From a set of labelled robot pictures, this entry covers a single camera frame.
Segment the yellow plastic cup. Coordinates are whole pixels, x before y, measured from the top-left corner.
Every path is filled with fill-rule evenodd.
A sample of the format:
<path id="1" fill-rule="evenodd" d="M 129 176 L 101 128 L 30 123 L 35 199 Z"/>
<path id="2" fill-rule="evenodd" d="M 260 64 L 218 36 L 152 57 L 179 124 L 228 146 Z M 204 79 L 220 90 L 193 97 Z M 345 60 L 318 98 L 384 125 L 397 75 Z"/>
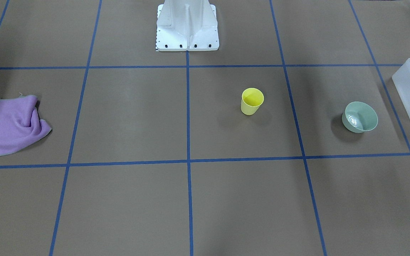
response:
<path id="1" fill-rule="evenodd" d="M 241 94 L 241 112 L 253 115 L 264 103 L 264 94 L 256 88 L 245 89 Z"/>

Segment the green bowl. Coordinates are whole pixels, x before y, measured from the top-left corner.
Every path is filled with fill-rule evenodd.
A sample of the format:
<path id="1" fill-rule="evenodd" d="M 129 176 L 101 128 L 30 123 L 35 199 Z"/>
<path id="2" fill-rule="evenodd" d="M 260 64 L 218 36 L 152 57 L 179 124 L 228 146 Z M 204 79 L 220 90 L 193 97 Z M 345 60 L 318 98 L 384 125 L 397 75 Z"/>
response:
<path id="1" fill-rule="evenodd" d="M 353 133 L 365 133 L 374 130 L 379 123 L 375 110 L 368 104 L 360 101 L 350 102 L 344 109 L 342 123 Z"/>

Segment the purple cloth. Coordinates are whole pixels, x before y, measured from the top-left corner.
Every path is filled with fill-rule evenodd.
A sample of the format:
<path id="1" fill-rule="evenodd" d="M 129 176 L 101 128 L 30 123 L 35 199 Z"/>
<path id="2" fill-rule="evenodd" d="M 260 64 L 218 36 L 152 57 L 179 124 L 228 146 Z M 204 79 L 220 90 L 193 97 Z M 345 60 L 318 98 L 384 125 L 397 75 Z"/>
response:
<path id="1" fill-rule="evenodd" d="M 0 98 L 0 156 L 16 153 L 46 137 L 52 127 L 38 113 L 38 97 Z"/>

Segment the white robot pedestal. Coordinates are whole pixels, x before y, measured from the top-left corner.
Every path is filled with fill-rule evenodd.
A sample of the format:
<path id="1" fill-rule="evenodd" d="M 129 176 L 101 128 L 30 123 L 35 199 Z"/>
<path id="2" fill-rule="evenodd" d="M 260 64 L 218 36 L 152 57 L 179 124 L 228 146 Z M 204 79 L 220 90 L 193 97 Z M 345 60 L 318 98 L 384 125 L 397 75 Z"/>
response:
<path id="1" fill-rule="evenodd" d="M 160 52 L 220 48 L 216 6 L 208 0 L 166 0 L 157 6 L 155 49 Z"/>

